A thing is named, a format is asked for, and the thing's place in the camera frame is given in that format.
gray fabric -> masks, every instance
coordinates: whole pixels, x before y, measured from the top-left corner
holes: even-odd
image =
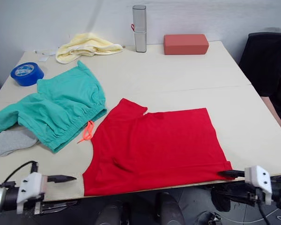
[[[2,131],[0,133],[0,157],[7,156],[18,149],[31,147],[37,141],[37,137],[27,128]]]

blue tape roll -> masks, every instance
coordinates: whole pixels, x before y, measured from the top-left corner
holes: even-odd
[[[30,86],[44,77],[43,71],[34,62],[25,62],[14,68],[10,76],[21,86]]]

floor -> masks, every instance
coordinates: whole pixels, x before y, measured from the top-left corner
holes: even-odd
[[[164,190],[170,193],[180,205],[187,225],[207,225],[211,213],[218,212],[211,202],[210,191],[203,187],[184,187]],[[99,211],[108,203],[115,200],[129,202],[132,207],[133,225],[157,225],[153,220],[155,195],[160,191],[146,191],[125,195],[113,195],[82,199],[76,206],[69,207],[58,213],[42,216],[20,215],[15,211],[5,212],[0,215],[0,225],[93,225]],[[263,207],[265,214],[276,209],[274,205]],[[236,202],[231,203],[230,212],[218,212],[226,218],[242,222],[258,220],[261,215],[258,208],[247,206]],[[276,211],[268,217],[272,225],[281,225],[276,216],[281,216],[281,210]],[[237,224],[222,218],[223,225]],[[264,221],[253,223],[254,225],[265,225]]]

towel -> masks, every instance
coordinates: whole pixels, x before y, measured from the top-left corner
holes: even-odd
[[[62,64],[67,64],[82,55],[110,55],[122,50],[121,45],[101,39],[92,33],[77,34],[70,43],[57,50],[56,60]]]

white table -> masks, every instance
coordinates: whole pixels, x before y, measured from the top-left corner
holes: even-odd
[[[37,61],[39,57],[26,52],[19,64],[38,63],[45,79],[76,65],[61,65],[54,58],[41,63]],[[81,61],[101,83],[108,110],[121,98],[147,106],[148,112],[206,107],[234,169],[260,165],[271,175],[281,174],[281,128],[221,42],[211,42],[206,55],[165,56],[162,45],[149,45],[147,53],[136,53],[131,47],[115,55],[81,57]],[[0,91],[0,110],[35,91],[36,85],[21,87],[8,78]],[[96,127],[103,119],[95,122]],[[0,182],[20,164],[35,160],[43,174],[77,178],[67,183],[49,183],[46,200],[83,197],[82,174],[93,151],[90,142],[76,144],[80,138],[77,136],[56,154],[38,144],[0,157]],[[13,179],[19,182],[28,171],[19,171]]]

